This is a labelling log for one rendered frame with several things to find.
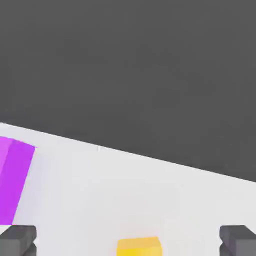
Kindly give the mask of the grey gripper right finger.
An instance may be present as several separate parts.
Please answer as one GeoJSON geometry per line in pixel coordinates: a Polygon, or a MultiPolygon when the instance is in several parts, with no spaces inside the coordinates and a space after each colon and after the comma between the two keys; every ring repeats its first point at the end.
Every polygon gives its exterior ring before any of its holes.
{"type": "Polygon", "coordinates": [[[222,225],[219,256],[256,256],[256,234],[245,225],[222,225]]]}

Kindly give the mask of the large purple box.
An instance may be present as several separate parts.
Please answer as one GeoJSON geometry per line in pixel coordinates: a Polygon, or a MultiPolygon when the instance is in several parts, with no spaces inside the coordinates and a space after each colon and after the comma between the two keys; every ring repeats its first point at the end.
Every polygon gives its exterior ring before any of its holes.
{"type": "Polygon", "coordinates": [[[0,136],[0,225],[11,225],[35,147],[0,136]]]}

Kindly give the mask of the small yellow cube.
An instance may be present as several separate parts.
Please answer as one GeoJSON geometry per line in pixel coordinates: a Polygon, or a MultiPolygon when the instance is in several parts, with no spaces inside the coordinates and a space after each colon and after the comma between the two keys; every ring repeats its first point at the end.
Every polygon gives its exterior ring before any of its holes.
{"type": "Polygon", "coordinates": [[[157,236],[120,239],[116,256],[163,256],[163,249],[157,236]]]}

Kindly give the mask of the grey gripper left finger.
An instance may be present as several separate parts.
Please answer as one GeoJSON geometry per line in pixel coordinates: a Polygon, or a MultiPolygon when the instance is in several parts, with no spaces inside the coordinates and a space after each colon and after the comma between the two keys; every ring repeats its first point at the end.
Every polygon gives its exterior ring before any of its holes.
{"type": "Polygon", "coordinates": [[[0,256],[37,256],[34,225],[11,225],[0,234],[0,256]]]}

